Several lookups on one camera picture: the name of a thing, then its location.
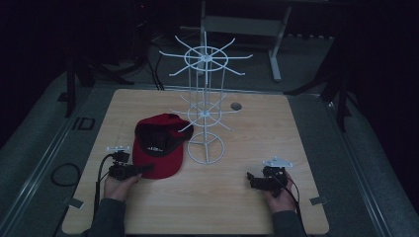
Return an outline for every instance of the wire display stand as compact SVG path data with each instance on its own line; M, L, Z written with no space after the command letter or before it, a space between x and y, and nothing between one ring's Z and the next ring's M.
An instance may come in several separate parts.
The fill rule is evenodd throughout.
M223 124L221 118L224 114L239 112L239 109L228 112L224 112L221 109L221 103L226 96L226 94L223 93L225 71L230 71L239 76L245 75L245 73L239 73L228 68L228 61L232 59L247 59L250 58L252 54L244 57L229 57L224 50L234 43L234 39L224 47L216 48L207 45L207 33L204 33L204 45L196 47L190 47L179 38L175 38L189 50L187 50L184 55L170 54L162 51L160 51L160 53L165 56L184 58L186 66L176 73L169 75L176 76L179 73L188 70L189 98L185 98L182 95L181 98L189 104L189 108L185 112L170 111L176 114L186 115L191 122L190 125L203 129L202 132L197 132L191 137L188 142L188 153L189 156L198 163L212 164L221 159L225 147L222 139L218 135L209 132L209 128L219 124L226 129L233 130ZM221 72L219 90L215 90L211 86L212 76L215 71ZM204 148L204 154L194 153L192 151L193 145L202 146Z

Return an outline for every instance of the wooden table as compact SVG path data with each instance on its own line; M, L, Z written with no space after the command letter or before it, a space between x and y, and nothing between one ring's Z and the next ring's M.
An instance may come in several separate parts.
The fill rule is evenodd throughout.
M90 227L95 181L109 146L132 146L136 123L163 113L185 111L180 91L116 91L87 161L75 198L81 209L69 208L62 224L68 234ZM262 194L251 189L246 172L262 177L262 161L274 156L293 163L288 168L300 192L304 227L309 234L324 234L329 226L318 197L288 99L281 95L227 93L222 110L238 102L242 110L226 114L221 125L209 128L225 145L222 158L200 164L185 152L179 172L163 180L142 179L126 201L127 234L269 234L273 226ZM105 163L104 170L112 165Z

